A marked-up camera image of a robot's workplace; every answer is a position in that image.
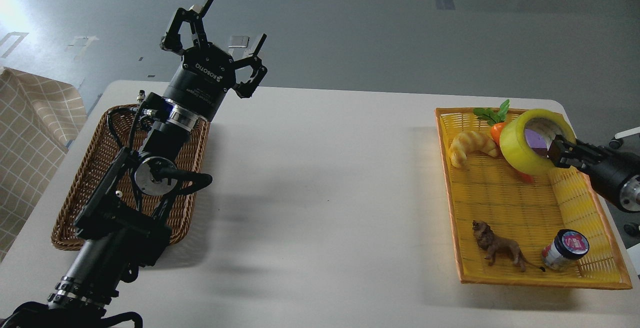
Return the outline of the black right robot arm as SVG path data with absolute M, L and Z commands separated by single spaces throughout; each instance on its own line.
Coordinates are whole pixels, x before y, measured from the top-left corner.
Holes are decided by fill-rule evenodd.
M 556 135 L 547 157 L 557 168 L 574 167 L 585 174 L 592 189 L 619 210 L 640 211 L 639 155 Z

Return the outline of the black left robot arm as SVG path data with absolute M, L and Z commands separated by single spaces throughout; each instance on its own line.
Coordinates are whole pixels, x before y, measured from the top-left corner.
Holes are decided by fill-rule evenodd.
M 214 0 L 179 7 L 160 47 L 182 64 L 164 95 L 138 94 L 128 140 L 107 123 L 119 151 L 74 221 L 83 247 L 46 303 L 27 301 L 3 328 L 112 328 L 132 322 L 134 311 L 106 316 L 120 282 L 131 283 L 153 266 L 170 244 L 168 220 L 174 203 L 209 186 L 207 173 L 183 170 L 177 159 L 192 130 L 211 122 L 230 90 L 250 98 L 267 73 L 259 57 L 266 35 L 240 60 L 208 41 L 203 18 Z

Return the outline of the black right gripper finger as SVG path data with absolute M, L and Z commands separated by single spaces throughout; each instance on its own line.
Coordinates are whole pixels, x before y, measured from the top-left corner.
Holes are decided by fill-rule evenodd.
M 554 167 L 568 169 L 576 166 L 576 144 L 562 135 L 555 135 L 547 150 L 547 159 Z

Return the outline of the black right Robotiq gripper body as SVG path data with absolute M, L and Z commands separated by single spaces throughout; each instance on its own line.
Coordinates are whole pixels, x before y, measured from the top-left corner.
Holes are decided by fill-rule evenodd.
M 577 169 L 590 179 L 594 191 L 612 204 L 640 202 L 640 159 L 637 154 L 578 140 Z

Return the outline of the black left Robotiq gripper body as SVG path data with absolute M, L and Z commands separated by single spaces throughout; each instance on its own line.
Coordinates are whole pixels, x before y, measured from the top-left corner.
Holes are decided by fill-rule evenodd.
M 232 64 L 233 57 L 213 43 L 188 48 L 163 98 L 210 122 L 236 84 Z

